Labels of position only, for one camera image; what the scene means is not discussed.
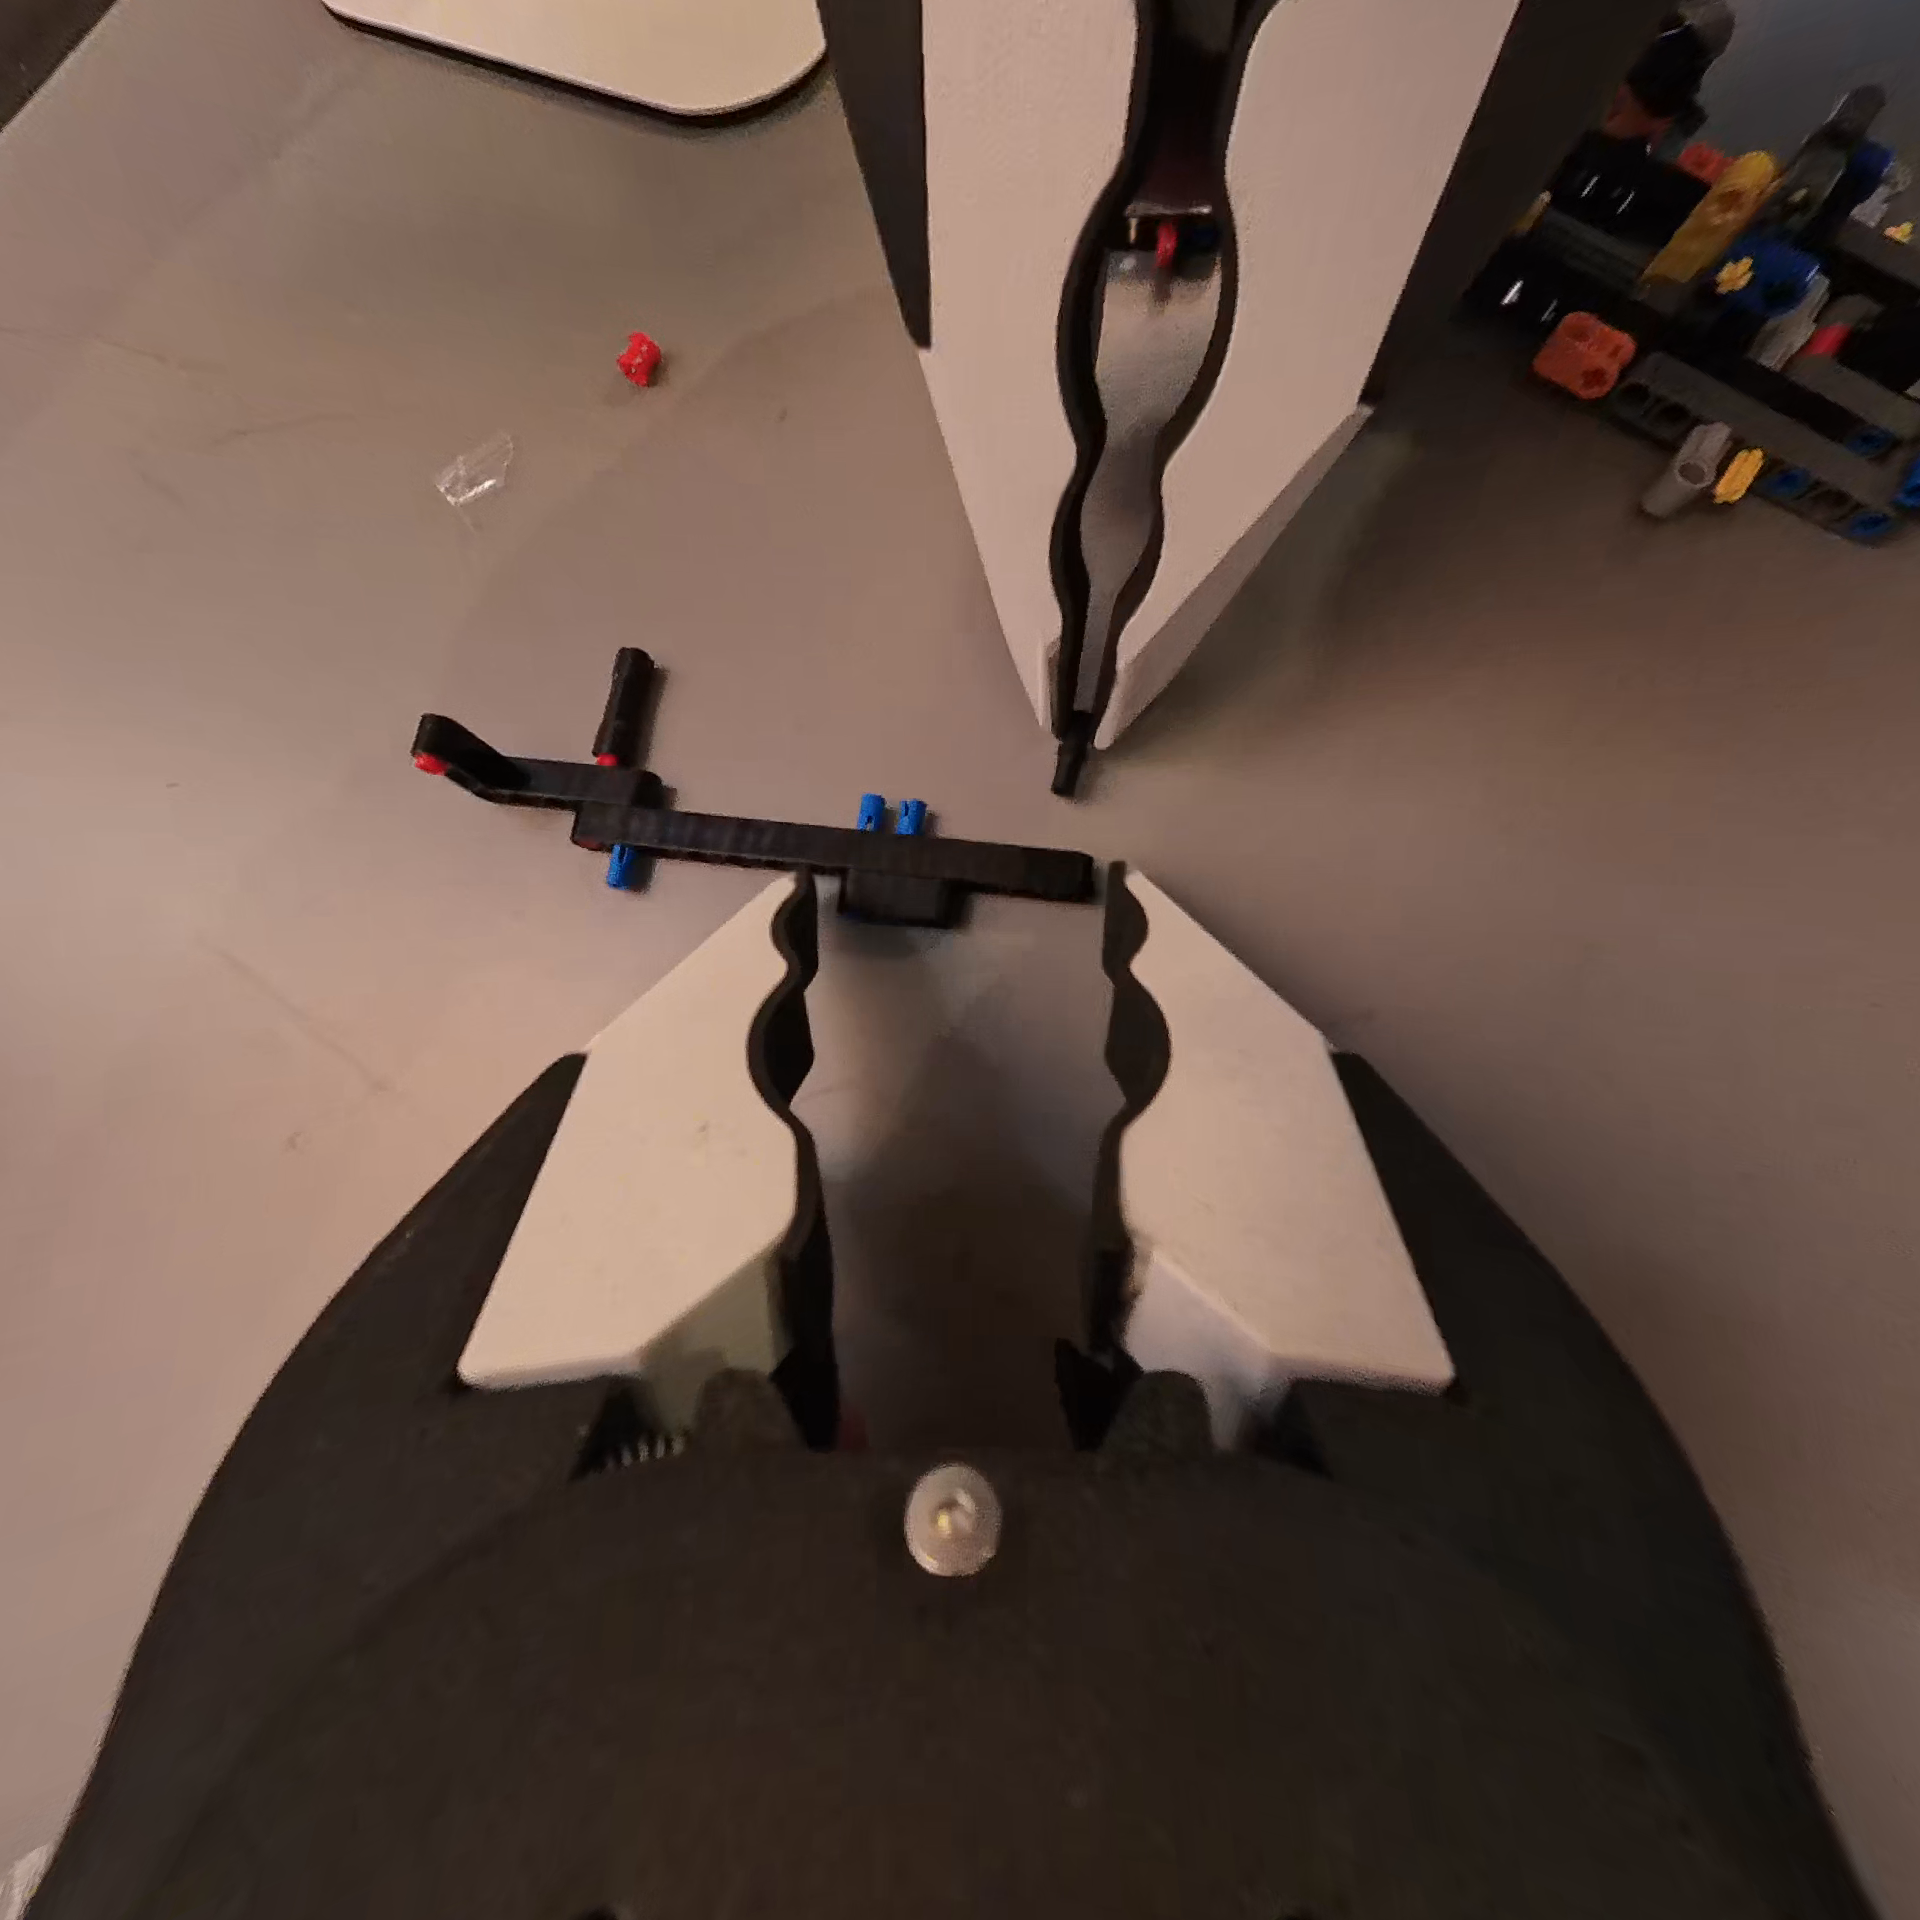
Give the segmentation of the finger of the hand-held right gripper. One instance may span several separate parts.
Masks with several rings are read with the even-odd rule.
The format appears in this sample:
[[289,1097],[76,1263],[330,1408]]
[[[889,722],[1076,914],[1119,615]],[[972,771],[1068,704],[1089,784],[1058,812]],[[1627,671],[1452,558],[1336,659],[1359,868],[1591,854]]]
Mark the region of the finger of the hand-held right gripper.
[[1110,738],[1084,501],[1107,449],[1095,307],[1138,178],[1160,6],[819,0],[830,79],[1020,688]]
[[1162,697],[1671,6],[1168,6],[1095,290],[1080,748]]

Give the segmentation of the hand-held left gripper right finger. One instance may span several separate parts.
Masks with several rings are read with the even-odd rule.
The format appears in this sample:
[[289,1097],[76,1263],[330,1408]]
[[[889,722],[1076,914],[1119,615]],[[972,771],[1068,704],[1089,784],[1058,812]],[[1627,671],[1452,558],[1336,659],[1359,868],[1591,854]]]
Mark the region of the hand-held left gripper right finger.
[[1301,1379],[1446,1393],[1452,1357],[1334,1043],[1137,868],[1107,874],[1084,1340],[1058,1341],[1070,1442],[1144,1373],[1184,1373],[1213,1450]]

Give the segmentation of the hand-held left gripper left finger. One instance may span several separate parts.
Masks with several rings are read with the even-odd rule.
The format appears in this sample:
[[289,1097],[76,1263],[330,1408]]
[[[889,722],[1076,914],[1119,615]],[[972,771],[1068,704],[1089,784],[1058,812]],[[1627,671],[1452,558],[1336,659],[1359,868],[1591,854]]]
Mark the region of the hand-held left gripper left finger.
[[693,1425],[706,1379],[750,1372],[834,1446],[828,1190],[795,1118],[814,974],[815,888],[773,876],[585,1043],[464,1391],[636,1379],[651,1425]]

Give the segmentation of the multicoloured lego chassis assembly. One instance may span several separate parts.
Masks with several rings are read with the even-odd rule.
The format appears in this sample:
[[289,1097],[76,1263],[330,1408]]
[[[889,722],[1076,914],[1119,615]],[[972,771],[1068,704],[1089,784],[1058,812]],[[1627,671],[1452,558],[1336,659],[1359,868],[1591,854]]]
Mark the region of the multicoloured lego chassis assembly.
[[1665,6],[1605,113],[1548,176],[1461,307],[1526,368],[1665,453],[1641,516],[1761,499],[1852,538],[1920,516],[1917,137],[1887,87],[1808,85],[1806,126],[1718,85],[1753,79],[1741,14]]

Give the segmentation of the long black lego beam assembly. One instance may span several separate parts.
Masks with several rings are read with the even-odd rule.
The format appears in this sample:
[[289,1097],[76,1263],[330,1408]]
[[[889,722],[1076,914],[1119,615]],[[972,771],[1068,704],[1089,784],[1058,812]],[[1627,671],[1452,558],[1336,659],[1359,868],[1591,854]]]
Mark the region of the long black lego beam assembly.
[[643,648],[612,651],[590,756],[514,756],[461,722],[424,711],[410,765],[493,809],[562,812],[567,838],[605,862],[609,892],[646,892],[658,862],[798,874],[834,888],[834,910],[882,926],[956,926],[972,898],[1089,904],[1095,858],[948,838],[926,802],[868,792],[853,824],[686,812],[643,762],[658,664]]

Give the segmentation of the white tray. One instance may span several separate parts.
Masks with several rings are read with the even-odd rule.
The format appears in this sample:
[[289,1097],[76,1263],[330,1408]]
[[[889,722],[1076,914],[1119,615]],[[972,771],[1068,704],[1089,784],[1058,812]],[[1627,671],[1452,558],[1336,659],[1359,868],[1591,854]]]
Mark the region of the white tray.
[[329,14],[684,126],[772,110],[828,58],[814,0],[329,0]]

